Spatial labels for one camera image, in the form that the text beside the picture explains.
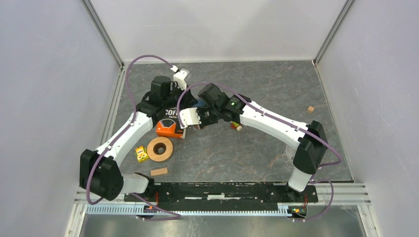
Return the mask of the orange black coffee filter box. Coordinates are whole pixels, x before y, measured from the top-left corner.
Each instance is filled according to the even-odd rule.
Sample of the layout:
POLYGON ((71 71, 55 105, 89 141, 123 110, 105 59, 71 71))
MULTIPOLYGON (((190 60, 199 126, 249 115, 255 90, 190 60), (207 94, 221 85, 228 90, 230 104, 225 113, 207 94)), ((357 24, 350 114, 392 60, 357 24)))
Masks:
POLYGON ((156 125, 156 134, 161 137, 184 139, 186 129, 180 127, 177 110, 167 109, 165 115, 156 125))

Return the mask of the blue plastic coffee dripper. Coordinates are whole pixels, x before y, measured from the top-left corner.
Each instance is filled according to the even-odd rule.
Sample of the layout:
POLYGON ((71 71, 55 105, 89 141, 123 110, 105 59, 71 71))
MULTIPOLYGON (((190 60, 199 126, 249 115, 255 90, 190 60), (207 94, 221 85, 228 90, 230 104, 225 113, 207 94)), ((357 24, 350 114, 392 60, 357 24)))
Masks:
POLYGON ((197 101, 197 103, 193 105, 194 108, 204 107, 204 106, 206 106, 206 103, 203 100, 201 100, 201 99, 199 99, 197 101))

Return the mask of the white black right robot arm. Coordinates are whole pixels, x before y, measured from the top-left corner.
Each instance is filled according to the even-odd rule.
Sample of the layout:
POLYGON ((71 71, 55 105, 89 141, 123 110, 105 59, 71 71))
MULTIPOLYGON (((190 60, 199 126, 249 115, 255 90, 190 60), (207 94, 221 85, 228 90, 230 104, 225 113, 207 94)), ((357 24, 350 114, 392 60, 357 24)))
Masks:
POLYGON ((201 126, 233 121, 265 132, 286 143, 295 150, 293 171, 285 188, 286 197, 299 201, 305 196, 305 188, 327 151, 327 138, 323 126, 312 121, 298 122, 269 111, 241 94, 228 96, 213 83, 206 85, 198 94, 205 102, 198 109, 201 126))

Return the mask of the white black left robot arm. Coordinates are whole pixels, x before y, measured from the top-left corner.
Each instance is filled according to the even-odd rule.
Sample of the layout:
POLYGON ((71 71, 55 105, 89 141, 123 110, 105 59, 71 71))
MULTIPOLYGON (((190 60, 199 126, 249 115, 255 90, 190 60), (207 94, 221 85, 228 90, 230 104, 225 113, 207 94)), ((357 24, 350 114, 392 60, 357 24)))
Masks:
POLYGON ((127 122, 104 144, 94 150, 86 149, 80 157, 80 187, 106 200, 119 194, 136 193, 143 201, 155 196, 150 178, 142 174, 123 174, 120 165, 138 140, 174 108, 182 95, 180 108, 197 103, 191 92, 185 92, 187 82, 176 73, 173 79, 156 76, 148 91, 135 106, 127 122))

